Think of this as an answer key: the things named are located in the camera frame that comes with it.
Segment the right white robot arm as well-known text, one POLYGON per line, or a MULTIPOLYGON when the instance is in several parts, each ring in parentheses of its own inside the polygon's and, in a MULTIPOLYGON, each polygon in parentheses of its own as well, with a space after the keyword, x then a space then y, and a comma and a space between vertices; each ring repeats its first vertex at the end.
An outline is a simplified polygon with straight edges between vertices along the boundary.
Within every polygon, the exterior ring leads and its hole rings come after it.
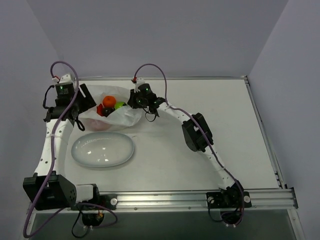
POLYGON ((148 83, 133 81, 135 87, 130 90, 127 104, 133 109, 143 109, 146 113, 159 116, 164 112, 179 122, 188 148, 203 155, 213 165, 216 184, 222 192, 223 203, 234 206, 244 198, 244 190, 238 180, 228 171, 215 149, 213 134, 201 113, 190 114, 171 105, 166 98, 158 97, 148 83))

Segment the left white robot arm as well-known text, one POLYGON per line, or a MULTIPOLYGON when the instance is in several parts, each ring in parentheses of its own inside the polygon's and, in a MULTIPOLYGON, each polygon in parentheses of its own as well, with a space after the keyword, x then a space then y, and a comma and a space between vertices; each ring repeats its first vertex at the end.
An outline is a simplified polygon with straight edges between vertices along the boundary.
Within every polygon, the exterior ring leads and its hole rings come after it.
POLYGON ((65 160, 69 138, 74 127, 84 131, 79 115, 96 106, 87 86, 73 83, 54 86, 55 106, 48 107, 45 142, 33 176, 23 180, 23 189, 38 211, 72 208, 82 203, 90 210, 100 206, 101 197, 96 184, 76 185, 65 176, 65 160))

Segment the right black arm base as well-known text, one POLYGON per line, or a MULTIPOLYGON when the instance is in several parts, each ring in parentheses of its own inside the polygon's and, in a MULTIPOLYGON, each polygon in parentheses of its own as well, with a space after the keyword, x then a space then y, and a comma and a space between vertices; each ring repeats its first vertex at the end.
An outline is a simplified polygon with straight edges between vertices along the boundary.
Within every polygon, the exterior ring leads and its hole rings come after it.
POLYGON ((234 228, 242 222, 245 208, 252 207, 251 197, 247 191, 243 193, 243 197, 240 193, 227 193, 226 190, 207 192, 206 203, 208 215, 213 222, 224 223, 234 228), (214 219, 211 210, 220 210, 219 219, 214 219))

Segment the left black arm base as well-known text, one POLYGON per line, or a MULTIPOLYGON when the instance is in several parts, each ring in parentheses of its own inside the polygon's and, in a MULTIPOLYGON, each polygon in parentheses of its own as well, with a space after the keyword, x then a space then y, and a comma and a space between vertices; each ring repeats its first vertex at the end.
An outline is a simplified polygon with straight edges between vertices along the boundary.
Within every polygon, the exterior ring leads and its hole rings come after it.
POLYGON ((83 201, 72 206, 72 211, 80 211, 82 223, 87 227, 104 228, 115 225, 118 217, 114 213, 117 209, 118 195, 109 193, 98 198, 83 201))

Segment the white plastic bag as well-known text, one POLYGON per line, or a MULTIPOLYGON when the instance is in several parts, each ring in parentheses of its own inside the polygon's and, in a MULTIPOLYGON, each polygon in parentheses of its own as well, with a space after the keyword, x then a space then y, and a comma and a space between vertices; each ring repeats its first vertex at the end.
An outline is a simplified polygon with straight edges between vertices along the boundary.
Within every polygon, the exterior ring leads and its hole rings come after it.
MULTIPOLYGON (((130 90, 125 87, 111 85, 89 85, 88 90, 94 101, 99 105, 107 96, 115 98, 117 103, 127 103, 130 98, 130 90)), ((132 127, 139 122, 143 115, 141 109, 133 109, 128 105, 121 106, 107 117, 97 113, 97 107, 81 113, 79 120, 87 131, 119 131, 132 127)))

